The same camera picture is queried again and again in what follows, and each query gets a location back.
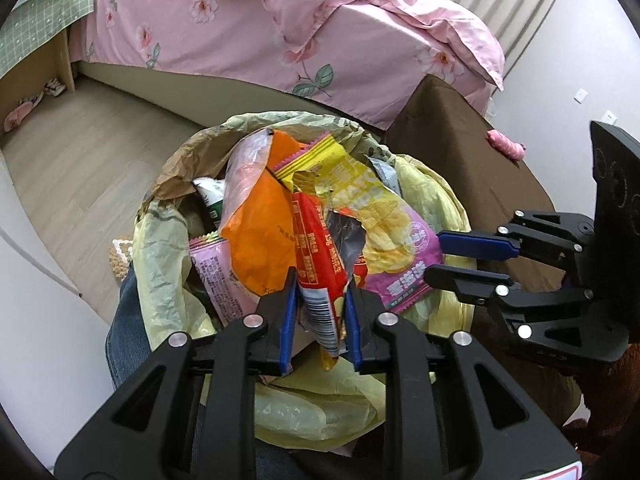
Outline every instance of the yellow snack wrapper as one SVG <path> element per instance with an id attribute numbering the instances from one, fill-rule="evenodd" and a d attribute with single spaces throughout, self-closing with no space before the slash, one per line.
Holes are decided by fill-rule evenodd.
<path id="1" fill-rule="evenodd" d="M 315 174 L 316 195 L 323 203 L 334 210 L 350 209 L 366 231 L 364 288 L 377 293 L 393 312 L 402 312 L 432 290 L 424 283 L 424 270 L 442 262 L 438 238 L 373 170 L 327 135 L 274 168 L 290 190 L 300 172 Z"/>

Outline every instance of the woven mat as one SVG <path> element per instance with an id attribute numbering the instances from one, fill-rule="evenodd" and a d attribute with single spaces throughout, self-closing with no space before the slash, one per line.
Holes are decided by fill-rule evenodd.
<path id="1" fill-rule="evenodd" d="M 122 237 L 111 241 L 109 247 L 109 265 L 118 283 L 127 276 L 129 264 L 133 258 L 133 238 Z"/>

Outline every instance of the trash bin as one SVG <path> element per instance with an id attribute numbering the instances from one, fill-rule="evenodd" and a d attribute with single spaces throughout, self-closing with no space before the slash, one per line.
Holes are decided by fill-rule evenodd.
<path id="1" fill-rule="evenodd" d="M 187 283 L 189 240 L 203 228 L 186 211 L 196 193 L 192 181 L 223 173 L 234 146 L 245 136 L 272 126 L 310 143 L 329 132 L 356 160 L 381 160 L 395 168 L 402 196 L 434 231 L 468 231 L 466 213 L 437 174 L 408 156 L 395 156 L 359 124 L 307 112 L 265 112 L 231 117 L 185 142 L 167 161 L 138 211 L 133 264 L 142 316 L 155 349 L 173 332 L 198 338 L 216 332 L 210 315 Z M 445 263 L 475 268 L 475 261 L 445 256 Z M 451 292 L 434 290 L 403 315 L 425 332 L 448 336 L 468 330 L 473 306 Z M 360 376 L 344 359 L 322 369 L 317 351 L 305 349 L 286 377 L 255 388 L 255 435 L 276 446 L 326 451 L 367 433 L 385 419 L 385 385 Z"/>

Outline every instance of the blue gripper pad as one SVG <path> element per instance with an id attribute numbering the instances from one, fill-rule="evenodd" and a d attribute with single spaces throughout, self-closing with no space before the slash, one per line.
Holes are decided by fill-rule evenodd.
<path id="1" fill-rule="evenodd" d="M 517 258 L 520 254 L 520 244 L 516 240 L 474 231 L 470 233 L 440 231 L 438 240 L 440 240 L 443 254 L 469 256 L 477 260 L 503 262 Z"/>
<path id="2" fill-rule="evenodd" d="M 280 371 L 283 376 L 291 371 L 293 335 L 296 329 L 296 311 L 298 309 L 298 283 L 295 281 L 289 289 L 287 310 L 280 331 Z"/>
<path id="3" fill-rule="evenodd" d="M 351 291 L 347 288 L 344 293 L 344 321 L 347 324 L 347 352 L 349 361 L 353 364 L 353 369 L 360 370 L 362 366 L 362 349 L 360 348 L 360 325 L 358 316 L 353 304 Z"/>

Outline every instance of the pink object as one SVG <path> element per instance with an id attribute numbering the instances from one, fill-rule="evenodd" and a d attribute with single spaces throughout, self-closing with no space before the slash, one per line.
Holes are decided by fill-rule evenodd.
<path id="1" fill-rule="evenodd" d="M 486 133 L 486 138 L 489 144 L 511 160 L 522 160 L 524 158 L 525 145 L 519 142 L 513 142 L 498 130 L 489 130 Z"/>
<path id="2" fill-rule="evenodd" d="M 257 298 L 249 296 L 250 293 L 231 270 L 231 254 L 227 240 L 217 238 L 212 242 L 191 247 L 190 253 L 193 266 L 198 271 L 224 326 L 234 319 L 255 312 Z"/>
<path id="3" fill-rule="evenodd" d="M 484 110 L 504 64 L 484 23 L 449 0 L 95 0 L 71 54 L 259 84 L 383 130 L 427 73 Z"/>
<path id="4" fill-rule="evenodd" d="M 14 110 L 12 110 L 4 119 L 4 130 L 10 132 L 14 128 L 18 127 L 24 118 L 31 113 L 31 111 L 42 100 L 44 92 L 40 92 L 38 95 L 21 102 Z"/>

